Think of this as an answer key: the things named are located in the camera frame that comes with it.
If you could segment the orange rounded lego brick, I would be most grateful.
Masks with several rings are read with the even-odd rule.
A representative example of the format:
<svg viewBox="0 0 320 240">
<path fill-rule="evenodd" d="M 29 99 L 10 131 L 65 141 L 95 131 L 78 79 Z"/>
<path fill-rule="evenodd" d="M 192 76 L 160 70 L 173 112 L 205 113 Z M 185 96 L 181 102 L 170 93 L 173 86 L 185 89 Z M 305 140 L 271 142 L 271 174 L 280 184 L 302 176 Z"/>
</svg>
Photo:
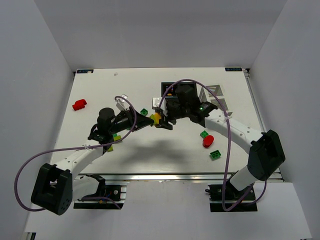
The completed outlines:
<svg viewBox="0 0 320 240">
<path fill-rule="evenodd" d="M 159 125 L 160 124 L 160 119 L 162 118 L 161 114 L 159 114 L 158 112 L 156 112 L 154 114 L 154 120 L 155 120 L 155 125 Z"/>
</svg>

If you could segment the lime curved lego base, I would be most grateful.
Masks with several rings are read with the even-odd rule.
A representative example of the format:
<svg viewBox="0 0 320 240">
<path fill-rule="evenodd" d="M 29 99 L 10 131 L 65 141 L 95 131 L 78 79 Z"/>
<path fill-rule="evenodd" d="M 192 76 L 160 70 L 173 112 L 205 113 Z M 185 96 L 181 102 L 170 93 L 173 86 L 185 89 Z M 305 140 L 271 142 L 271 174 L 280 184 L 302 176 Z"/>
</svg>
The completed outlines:
<svg viewBox="0 0 320 240">
<path fill-rule="evenodd" d="M 121 142 L 121 141 L 122 141 L 122 136 L 121 136 L 121 135 L 114 135 L 114 136 L 113 136 L 113 141 L 114 141 L 115 143 Z"/>
</svg>

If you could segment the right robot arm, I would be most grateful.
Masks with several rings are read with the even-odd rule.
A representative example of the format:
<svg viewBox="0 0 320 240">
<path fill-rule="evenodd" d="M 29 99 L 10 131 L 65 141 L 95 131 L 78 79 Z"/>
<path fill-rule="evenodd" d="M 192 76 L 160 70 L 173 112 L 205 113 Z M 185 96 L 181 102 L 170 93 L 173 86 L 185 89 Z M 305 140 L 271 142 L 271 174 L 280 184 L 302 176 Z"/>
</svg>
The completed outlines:
<svg viewBox="0 0 320 240">
<path fill-rule="evenodd" d="M 273 131 L 261 132 L 230 118 L 223 111 L 221 100 L 213 104 L 205 89 L 197 91 L 195 83 L 164 83 L 161 97 L 153 97 L 152 108 L 160 115 L 156 126 L 172 130 L 178 119 L 189 118 L 208 130 L 227 137 L 248 154 L 245 167 L 236 171 L 225 183 L 225 196 L 239 198 L 250 185 L 266 181 L 285 161 L 279 135 Z"/>
</svg>

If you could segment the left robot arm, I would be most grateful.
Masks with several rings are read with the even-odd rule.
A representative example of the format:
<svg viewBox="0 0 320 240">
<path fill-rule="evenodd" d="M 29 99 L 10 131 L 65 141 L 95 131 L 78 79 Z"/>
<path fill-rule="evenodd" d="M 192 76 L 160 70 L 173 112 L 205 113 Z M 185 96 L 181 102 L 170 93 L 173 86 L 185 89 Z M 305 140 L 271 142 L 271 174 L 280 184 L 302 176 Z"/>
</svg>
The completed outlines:
<svg viewBox="0 0 320 240">
<path fill-rule="evenodd" d="M 112 191 L 100 175 L 78 175 L 94 160 L 102 157 L 114 142 L 114 135 L 127 129 L 137 131 L 152 126 L 154 120 L 132 107 L 115 114 L 109 107 L 98 113 L 88 140 L 81 149 L 55 163 L 41 166 L 31 195 L 31 202 L 56 215 L 64 214 L 76 200 L 113 202 Z"/>
</svg>

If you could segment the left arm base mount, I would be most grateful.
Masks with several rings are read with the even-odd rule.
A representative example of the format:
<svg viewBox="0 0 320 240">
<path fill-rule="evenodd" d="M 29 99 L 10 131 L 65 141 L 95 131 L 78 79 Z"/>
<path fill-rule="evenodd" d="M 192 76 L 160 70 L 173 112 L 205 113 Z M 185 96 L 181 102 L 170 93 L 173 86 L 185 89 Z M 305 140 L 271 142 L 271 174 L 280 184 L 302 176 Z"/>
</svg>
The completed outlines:
<svg viewBox="0 0 320 240">
<path fill-rule="evenodd" d="M 74 209 L 121 210 L 126 199 L 127 184 L 90 174 L 76 178 L 72 190 Z"/>
</svg>

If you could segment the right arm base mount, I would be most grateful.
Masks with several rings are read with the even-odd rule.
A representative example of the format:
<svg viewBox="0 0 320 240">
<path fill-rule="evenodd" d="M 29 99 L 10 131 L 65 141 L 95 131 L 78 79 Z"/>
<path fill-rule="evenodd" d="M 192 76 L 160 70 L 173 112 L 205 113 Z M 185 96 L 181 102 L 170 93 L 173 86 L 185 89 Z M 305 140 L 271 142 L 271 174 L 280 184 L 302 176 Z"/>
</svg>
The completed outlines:
<svg viewBox="0 0 320 240">
<path fill-rule="evenodd" d="M 205 189 L 206 194 L 209 197 L 209 206 L 212 213 L 224 212 L 222 205 L 222 184 L 210 184 Z M 233 192 L 226 186 L 225 190 L 225 207 L 230 208 L 240 197 L 248 190 L 250 192 L 244 197 L 244 199 L 237 204 L 230 212 L 257 212 L 258 207 L 256 203 L 252 203 L 256 200 L 256 195 L 253 187 L 246 187 L 242 191 Z"/>
</svg>

